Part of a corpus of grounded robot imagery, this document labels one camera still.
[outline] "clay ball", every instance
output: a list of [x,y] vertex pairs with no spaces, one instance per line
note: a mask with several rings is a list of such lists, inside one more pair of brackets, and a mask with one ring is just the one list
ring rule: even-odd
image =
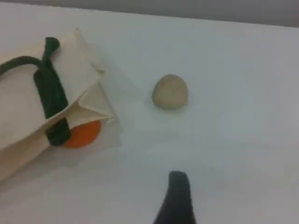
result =
[[177,75],[166,75],[156,84],[152,100],[163,109],[179,109],[188,103],[188,87]]

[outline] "orange object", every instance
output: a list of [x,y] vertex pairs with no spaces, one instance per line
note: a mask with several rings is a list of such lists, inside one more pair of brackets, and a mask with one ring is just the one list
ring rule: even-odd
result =
[[66,148],[80,148],[92,143],[101,130],[99,120],[76,126],[71,129],[71,138],[63,145]]

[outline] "gray wall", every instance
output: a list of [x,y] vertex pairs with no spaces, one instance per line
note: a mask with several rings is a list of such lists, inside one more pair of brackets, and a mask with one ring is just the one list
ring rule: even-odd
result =
[[4,0],[299,27],[299,0]]

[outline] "black object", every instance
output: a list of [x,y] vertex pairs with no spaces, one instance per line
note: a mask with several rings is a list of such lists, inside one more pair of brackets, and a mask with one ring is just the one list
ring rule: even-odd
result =
[[170,172],[168,190],[154,224],[196,224],[186,173]]

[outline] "beige ball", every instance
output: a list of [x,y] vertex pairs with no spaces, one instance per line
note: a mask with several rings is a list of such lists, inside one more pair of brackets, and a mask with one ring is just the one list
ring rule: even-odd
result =
[[163,109],[179,109],[188,103],[187,84],[177,75],[166,75],[157,82],[152,100]]

